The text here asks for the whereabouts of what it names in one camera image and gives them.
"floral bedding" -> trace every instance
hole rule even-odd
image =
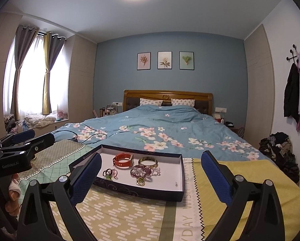
[[[98,146],[111,145],[150,152],[182,154],[200,158],[209,150],[217,160],[254,161],[268,159],[211,116],[186,106],[142,105],[113,116],[68,123],[55,133],[56,141],[71,139]]]

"window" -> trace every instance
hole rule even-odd
[[[17,102],[20,119],[27,115],[42,114],[43,86],[45,77],[45,54],[43,37],[37,35],[28,53],[25,56],[18,84]],[[4,114],[10,113],[12,104],[12,91],[15,75],[14,58],[15,39],[12,42],[4,76],[3,109]],[[50,101],[52,114],[56,114],[60,105],[66,101],[68,88],[68,70],[65,57],[61,49],[50,73]]]

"flower painting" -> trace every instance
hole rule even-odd
[[[172,69],[171,52],[158,52],[158,69]]]
[[[150,70],[151,53],[138,53],[137,70]]]
[[[193,52],[179,52],[180,53],[180,70],[194,70]]]

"open box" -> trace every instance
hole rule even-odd
[[[182,201],[185,191],[185,176],[181,154],[148,152],[100,145],[72,162],[69,165],[70,171],[72,172],[76,167],[85,164],[94,152],[99,153],[102,158],[102,167],[94,181],[95,185],[137,197]],[[113,158],[120,153],[133,154],[133,165],[138,165],[139,159],[146,156],[155,158],[161,171],[160,176],[153,175],[150,180],[145,181],[144,186],[137,185],[136,178],[130,175],[132,167],[119,168],[113,165]],[[112,178],[113,181],[111,181],[104,178],[102,173],[108,168],[118,171],[117,179]]]

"pillow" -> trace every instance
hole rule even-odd
[[[195,100],[180,100],[180,99],[171,99],[172,106],[176,105],[187,105],[194,107]]]
[[[140,98],[140,106],[141,105],[156,105],[156,106],[161,106],[163,100],[148,100],[144,98]]]

